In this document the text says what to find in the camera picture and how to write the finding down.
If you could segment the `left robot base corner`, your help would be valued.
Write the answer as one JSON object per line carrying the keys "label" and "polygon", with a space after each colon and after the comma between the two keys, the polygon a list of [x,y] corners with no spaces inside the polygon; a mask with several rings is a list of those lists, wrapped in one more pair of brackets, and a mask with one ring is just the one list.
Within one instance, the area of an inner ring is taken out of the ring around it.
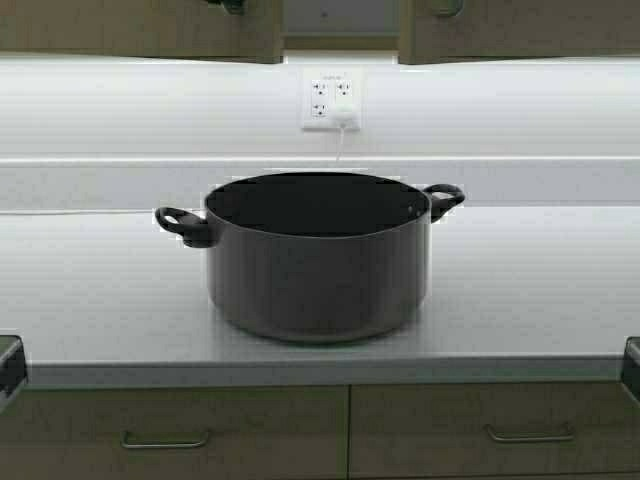
{"label": "left robot base corner", "polygon": [[1,411],[28,383],[25,349],[20,336],[1,336]]}

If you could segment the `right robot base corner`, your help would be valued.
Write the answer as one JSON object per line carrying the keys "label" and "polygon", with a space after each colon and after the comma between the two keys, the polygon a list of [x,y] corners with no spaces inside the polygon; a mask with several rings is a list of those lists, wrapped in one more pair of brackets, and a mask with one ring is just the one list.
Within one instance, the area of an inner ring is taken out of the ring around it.
{"label": "right robot base corner", "polygon": [[640,400],[639,343],[638,336],[626,340],[620,376],[621,383],[636,401]]}

